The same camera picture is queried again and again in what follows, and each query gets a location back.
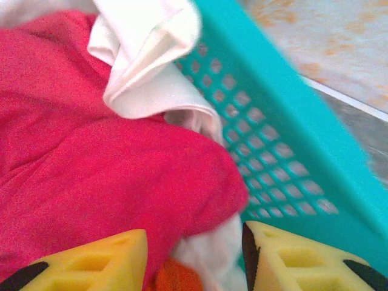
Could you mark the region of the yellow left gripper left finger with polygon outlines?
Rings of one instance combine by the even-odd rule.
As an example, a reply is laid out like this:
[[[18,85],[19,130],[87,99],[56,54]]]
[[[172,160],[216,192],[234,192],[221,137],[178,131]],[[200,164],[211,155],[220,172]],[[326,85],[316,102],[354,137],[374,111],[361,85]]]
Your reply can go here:
[[[1,290],[142,290],[147,255],[146,231],[135,229],[36,260]]]

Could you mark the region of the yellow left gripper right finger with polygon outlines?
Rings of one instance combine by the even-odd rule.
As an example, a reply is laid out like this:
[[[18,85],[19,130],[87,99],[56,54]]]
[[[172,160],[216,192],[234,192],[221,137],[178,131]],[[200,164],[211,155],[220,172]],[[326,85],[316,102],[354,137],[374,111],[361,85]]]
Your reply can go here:
[[[258,221],[242,229],[248,290],[387,290],[387,278],[354,254]]]

